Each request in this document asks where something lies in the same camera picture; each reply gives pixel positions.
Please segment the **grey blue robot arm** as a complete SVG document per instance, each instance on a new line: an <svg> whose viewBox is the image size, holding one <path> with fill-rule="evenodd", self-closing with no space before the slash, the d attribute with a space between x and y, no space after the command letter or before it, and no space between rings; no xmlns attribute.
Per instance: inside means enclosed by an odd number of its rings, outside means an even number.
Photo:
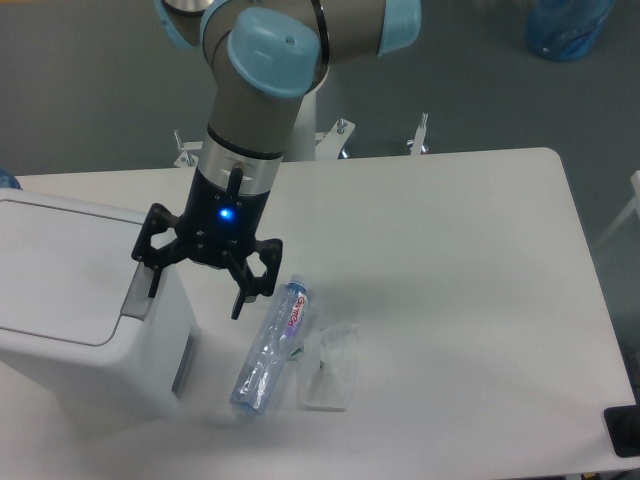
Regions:
<svg viewBox="0 0 640 480"><path fill-rule="evenodd" d="M186 206L153 204L132 257L150 275L183 260L226 270L235 308L275 290L283 243L256 232L304 97L330 66L411 45L418 1L159 1L167 36L197 47L216 83Z"/></svg>

